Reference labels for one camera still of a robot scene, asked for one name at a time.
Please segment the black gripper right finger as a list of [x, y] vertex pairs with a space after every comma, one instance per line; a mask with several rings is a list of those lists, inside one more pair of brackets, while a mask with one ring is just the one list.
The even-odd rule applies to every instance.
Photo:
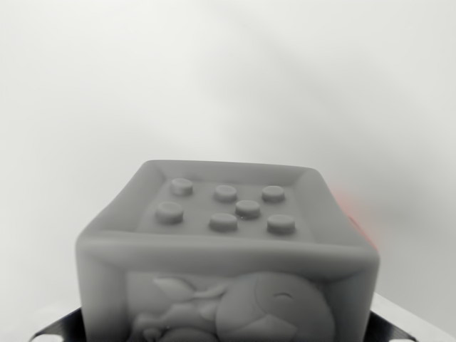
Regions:
[[366, 341], [455, 341], [437, 326], [386, 299], [373, 296]]

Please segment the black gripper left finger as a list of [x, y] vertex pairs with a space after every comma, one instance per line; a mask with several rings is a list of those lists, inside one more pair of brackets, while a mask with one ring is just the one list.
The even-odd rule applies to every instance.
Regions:
[[33, 342], [39, 341], [83, 341], [83, 317], [81, 309], [78, 308], [66, 314], [57, 321], [36, 332], [33, 335]]

